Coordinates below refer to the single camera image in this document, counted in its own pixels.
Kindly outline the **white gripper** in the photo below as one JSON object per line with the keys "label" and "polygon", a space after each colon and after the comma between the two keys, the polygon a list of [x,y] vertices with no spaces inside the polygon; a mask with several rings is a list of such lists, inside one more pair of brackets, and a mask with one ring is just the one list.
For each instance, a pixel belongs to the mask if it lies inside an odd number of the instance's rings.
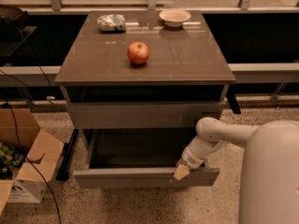
{"label": "white gripper", "polygon": [[190,174],[190,169],[197,169],[205,162],[204,159],[196,157],[189,147],[185,147],[181,158],[179,160],[179,165],[173,174],[173,177],[179,181]]}

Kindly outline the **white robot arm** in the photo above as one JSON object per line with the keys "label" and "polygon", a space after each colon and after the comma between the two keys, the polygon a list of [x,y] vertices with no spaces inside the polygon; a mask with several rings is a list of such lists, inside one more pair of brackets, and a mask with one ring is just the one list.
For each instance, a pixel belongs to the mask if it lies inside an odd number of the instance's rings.
{"label": "white robot arm", "polygon": [[299,122],[274,120],[261,126],[200,119],[174,178],[199,168],[227,143],[244,148],[238,224],[299,224]]}

